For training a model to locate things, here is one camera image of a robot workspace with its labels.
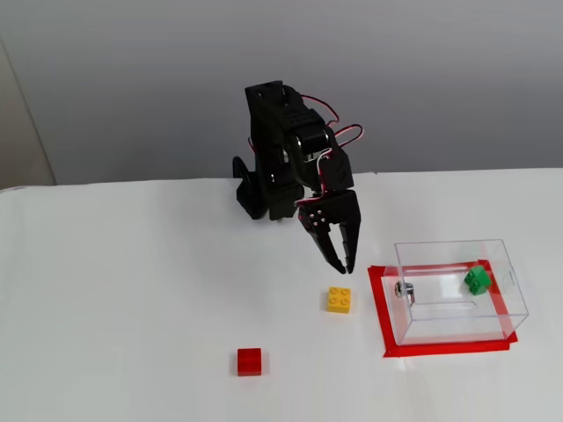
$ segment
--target white tabletop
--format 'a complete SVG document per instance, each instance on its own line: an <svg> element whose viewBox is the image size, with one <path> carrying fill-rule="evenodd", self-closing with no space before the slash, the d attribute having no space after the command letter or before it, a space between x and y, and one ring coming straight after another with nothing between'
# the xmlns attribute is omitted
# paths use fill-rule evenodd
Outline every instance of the white tabletop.
<svg viewBox="0 0 563 422"><path fill-rule="evenodd" d="M348 276L296 218L252 221L236 180L0 193L0 420L560 420L563 170L355 182ZM395 242L481 238L504 239L520 278L520 341L382 359L367 268ZM352 288L349 315L325 311L329 286ZM262 348L264 375L235 375L239 347Z"/></svg>

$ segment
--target lego brick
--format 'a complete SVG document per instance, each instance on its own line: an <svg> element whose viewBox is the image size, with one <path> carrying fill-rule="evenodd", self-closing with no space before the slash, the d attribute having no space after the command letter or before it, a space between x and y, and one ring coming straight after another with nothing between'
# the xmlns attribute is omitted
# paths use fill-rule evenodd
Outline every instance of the lego brick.
<svg viewBox="0 0 563 422"><path fill-rule="evenodd" d="M238 376L262 375L262 349L238 349Z"/></svg>
<svg viewBox="0 0 563 422"><path fill-rule="evenodd" d="M347 314L350 311L350 289L330 287L328 289L328 311Z"/></svg>
<svg viewBox="0 0 563 422"><path fill-rule="evenodd" d="M482 295L491 287L491 279L483 266L475 266L465 276L465 283L473 295Z"/></svg>

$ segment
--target cable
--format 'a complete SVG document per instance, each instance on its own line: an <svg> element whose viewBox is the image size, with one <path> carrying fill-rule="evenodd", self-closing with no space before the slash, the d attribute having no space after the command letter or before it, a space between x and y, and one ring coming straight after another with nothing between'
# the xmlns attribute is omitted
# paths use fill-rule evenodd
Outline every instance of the cable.
<svg viewBox="0 0 563 422"><path fill-rule="evenodd" d="M312 97L311 95L302 95L301 98L303 99L309 99L310 101L314 101L315 103L321 104L322 106L325 106L326 108L328 108L328 110L333 114L334 119L329 120L328 123L326 123L326 125L328 127L330 127L331 125L338 123L340 121L340 117L339 115L334 111L334 109L332 107L330 107L330 105L323 101L322 99L318 99L315 97Z"/></svg>
<svg viewBox="0 0 563 422"><path fill-rule="evenodd" d="M358 139L360 139L363 136L363 127L362 125L358 125L357 123L353 124L353 125L349 125L346 127L343 127L340 130L337 130L336 132L334 132L334 137L338 138L340 135L345 134L347 131L352 130L352 129L360 129L360 133L355 137L352 138L349 141L343 142L343 143L339 143L339 147L344 148L346 147L349 143L352 143L354 141L357 141Z"/></svg>
<svg viewBox="0 0 563 422"><path fill-rule="evenodd" d="M254 154L256 154L256 149L254 149L254 145L252 145L252 139L251 139L250 136L248 137L248 145L250 146L250 149L252 150L252 152Z"/></svg>
<svg viewBox="0 0 563 422"><path fill-rule="evenodd" d="M325 181L323 180L323 172L320 170L320 160L323 158L323 156L329 156L330 153L333 152L332 148L329 149L325 149L323 152L321 152L318 155L317 158L317 173L318 173L318 177L320 178L320 196L318 196L317 198L307 198L304 200L296 200L295 201L295 205L301 205L307 202L314 202L316 200L321 200L323 198L323 196L325 196L326 193L326 187L325 187Z"/></svg>

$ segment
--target green lego brick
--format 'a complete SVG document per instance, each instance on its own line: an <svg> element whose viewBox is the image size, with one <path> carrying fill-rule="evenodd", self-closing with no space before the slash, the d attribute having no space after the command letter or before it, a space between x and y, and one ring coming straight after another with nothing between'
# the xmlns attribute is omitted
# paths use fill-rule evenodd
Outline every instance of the green lego brick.
<svg viewBox="0 0 563 422"><path fill-rule="evenodd" d="M465 276L465 283L473 295L484 294L493 284L483 266L476 266L469 270Z"/></svg>

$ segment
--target red lego brick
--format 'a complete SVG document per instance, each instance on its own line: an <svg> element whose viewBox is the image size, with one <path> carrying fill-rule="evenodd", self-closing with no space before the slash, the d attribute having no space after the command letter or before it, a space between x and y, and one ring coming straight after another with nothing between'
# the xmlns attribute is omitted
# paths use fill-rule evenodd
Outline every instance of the red lego brick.
<svg viewBox="0 0 563 422"><path fill-rule="evenodd" d="M238 349L238 376L262 375L262 349Z"/></svg>

